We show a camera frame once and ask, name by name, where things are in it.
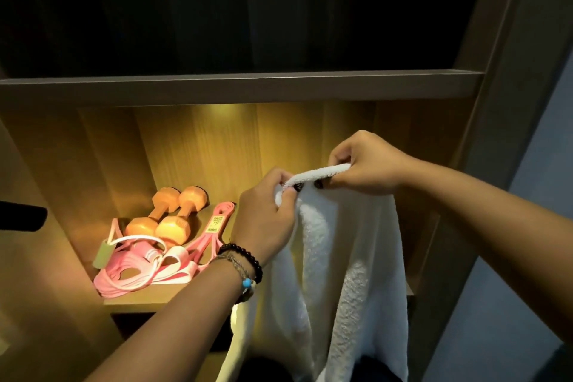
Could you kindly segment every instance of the orange dumbbell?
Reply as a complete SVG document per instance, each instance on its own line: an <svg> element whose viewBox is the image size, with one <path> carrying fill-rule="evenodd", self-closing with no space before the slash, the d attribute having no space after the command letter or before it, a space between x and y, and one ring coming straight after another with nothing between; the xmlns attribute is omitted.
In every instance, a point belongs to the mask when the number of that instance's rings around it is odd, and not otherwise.
<svg viewBox="0 0 573 382"><path fill-rule="evenodd" d="M125 227L126 236L136 236L143 234L154 236L155 228L161 217L166 213L173 213L179 208L179 191L172 187L162 187L153 196L153 212L149 213L146 218L135 218Z"/></svg>
<svg viewBox="0 0 573 382"><path fill-rule="evenodd" d="M192 212L201 210L209 198L207 192L197 186L190 186L179 195L181 210L177 216L168 216L155 228L155 236L166 241L167 244L182 245L189 239L191 227L187 220Z"/></svg>

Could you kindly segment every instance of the gray wall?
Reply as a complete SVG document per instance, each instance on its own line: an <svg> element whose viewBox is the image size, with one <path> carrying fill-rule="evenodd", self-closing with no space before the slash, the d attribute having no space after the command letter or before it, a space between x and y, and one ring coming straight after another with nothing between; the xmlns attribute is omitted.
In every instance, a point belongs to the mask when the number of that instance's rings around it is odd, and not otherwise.
<svg viewBox="0 0 573 382"><path fill-rule="evenodd" d="M510 191L573 219L573 53ZM531 381L561 344L480 258L423 380Z"/></svg>

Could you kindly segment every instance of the towel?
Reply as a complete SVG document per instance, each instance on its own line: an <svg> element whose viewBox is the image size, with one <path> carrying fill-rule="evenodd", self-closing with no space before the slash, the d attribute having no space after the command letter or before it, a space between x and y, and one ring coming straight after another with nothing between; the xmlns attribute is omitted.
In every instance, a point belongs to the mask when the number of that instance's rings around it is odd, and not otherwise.
<svg viewBox="0 0 573 382"><path fill-rule="evenodd" d="M233 308L233 340L217 378L236 379L247 357L282 364L295 380L348 382L371 356L407 380L406 276L392 196L312 182L349 168L315 169L277 188L306 183L287 246L265 267L249 301Z"/></svg>

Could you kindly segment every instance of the barcode label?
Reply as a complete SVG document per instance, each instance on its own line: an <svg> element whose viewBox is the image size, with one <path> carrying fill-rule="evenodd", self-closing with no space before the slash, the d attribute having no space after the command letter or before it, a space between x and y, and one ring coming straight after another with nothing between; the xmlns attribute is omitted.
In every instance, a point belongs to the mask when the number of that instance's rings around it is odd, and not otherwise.
<svg viewBox="0 0 573 382"><path fill-rule="evenodd" d="M219 232L219 230L223 226L224 221L225 221L225 216L223 215L213 216L211 218L211 222L209 222L209 225L207 225L207 229L205 230L205 232L207 233Z"/></svg>

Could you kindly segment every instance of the person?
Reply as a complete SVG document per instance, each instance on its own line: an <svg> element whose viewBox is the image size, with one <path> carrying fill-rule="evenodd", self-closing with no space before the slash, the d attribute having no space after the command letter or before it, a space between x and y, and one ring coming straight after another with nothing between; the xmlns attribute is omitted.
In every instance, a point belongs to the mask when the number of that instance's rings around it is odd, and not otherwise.
<svg viewBox="0 0 573 382"><path fill-rule="evenodd" d="M573 221L453 169L413 158L361 130L335 147L328 165L348 171L323 181L372 195L407 187L467 226L479 255L565 342L573 340ZM262 266L286 245L297 192L276 207L273 192L290 173L275 168L241 195L231 240ZM241 264L249 262L235 254ZM232 263L216 260L120 346L88 378L99 381L192 380L242 292Z"/></svg>

